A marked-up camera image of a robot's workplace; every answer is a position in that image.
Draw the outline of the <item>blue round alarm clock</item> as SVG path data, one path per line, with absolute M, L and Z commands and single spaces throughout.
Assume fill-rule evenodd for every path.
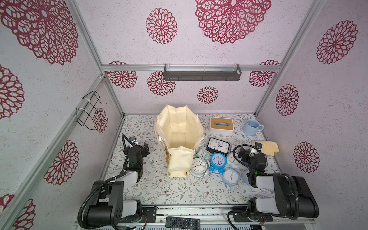
M 227 164 L 227 158 L 221 153 L 214 153 L 210 158 L 210 172 L 223 174 Z

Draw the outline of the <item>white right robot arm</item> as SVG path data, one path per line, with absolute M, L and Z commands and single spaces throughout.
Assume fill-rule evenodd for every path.
M 248 185 L 274 193 L 272 197 L 251 198 L 247 202 L 247 209 L 239 211 L 241 215 L 251 221 L 272 221 L 273 217 L 315 219 L 319 216 L 318 204 L 303 177 L 266 173 L 267 157 L 256 146 L 238 145 L 233 149 L 232 156 L 248 169 L 244 176 Z

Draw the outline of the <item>blue square alarm clock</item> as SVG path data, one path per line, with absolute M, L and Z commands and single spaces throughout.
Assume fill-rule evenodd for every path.
M 244 172 L 242 172 L 241 174 L 241 178 L 243 180 L 243 182 L 247 185 L 250 186 L 249 180 L 248 180 L 248 174 L 249 174 L 249 170 L 245 170 Z

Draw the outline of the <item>black square alarm clock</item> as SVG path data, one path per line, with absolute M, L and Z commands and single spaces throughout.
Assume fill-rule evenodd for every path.
M 230 143 L 216 138 L 210 138 L 206 150 L 210 153 L 219 153 L 227 156 L 230 150 Z

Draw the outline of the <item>pale blue rounded alarm clock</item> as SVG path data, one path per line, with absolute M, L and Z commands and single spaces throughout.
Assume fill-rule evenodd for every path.
M 227 168 L 222 174 L 221 179 L 228 186 L 236 186 L 240 180 L 240 175 L 234 169 Z

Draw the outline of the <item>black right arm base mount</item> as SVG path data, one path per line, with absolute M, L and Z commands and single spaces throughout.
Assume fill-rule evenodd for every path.
M 248 207 L 232 207 L 235 222 L 271 222 L 273 217 L 270 214 L 260 213 L 255 210 L 249 210 Z

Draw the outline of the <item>white round alarm clock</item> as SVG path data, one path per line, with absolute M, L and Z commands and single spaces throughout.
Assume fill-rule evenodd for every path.
M 238 169 L 241 164 L 236 160 L 237 158 L 233 156 L 232 153 L 227 155 L 227 165 L 233 169 Z

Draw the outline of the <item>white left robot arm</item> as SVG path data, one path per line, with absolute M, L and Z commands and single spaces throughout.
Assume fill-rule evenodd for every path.
M 114 228 L 123 219 L 138 222 L 143 219 L 140 200 L 125 200 L 124 189 L 138 183 L 143 175 L 143 158 L 150 154 L 147 143 L 125 147 L 126 159 L 119 175 L 95 181 L 91 193 L 81 205 L 77 221 L 84 229 L 104 226 Z

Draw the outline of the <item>white twin-bell alarm clock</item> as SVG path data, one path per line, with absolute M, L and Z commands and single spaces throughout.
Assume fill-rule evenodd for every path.
M 206 177 L 210 174 L 210 161 L 204 160 L 202 158 L 194 158 L 192 161 L 192 166 L 190 173 L 192 176 L 200 178 Z

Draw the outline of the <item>cream floral canvas bag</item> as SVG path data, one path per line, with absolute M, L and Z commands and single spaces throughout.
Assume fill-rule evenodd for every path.
M 188 106 L 166 105 L 157 116 L 154 130 L 165 150 L 168 176 L 188 178 L 196 150 L 205 137 L 198 115 Z

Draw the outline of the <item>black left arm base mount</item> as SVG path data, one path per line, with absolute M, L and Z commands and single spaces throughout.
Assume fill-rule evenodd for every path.
M 136 200 L 137 209 L 133 215 L 125 217 L 132 223 L 154 223 L 156 221 L 158 207 L 144 207 L 140 200 Z

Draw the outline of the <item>white round flat-face clock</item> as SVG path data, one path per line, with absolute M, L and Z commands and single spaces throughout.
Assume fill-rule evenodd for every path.
M 206 136 L 203 136 L 202 139 L 201 139 L 201 143 L 199 145 L 199 147 L 203 147 L 204 145 L 206 144 Z

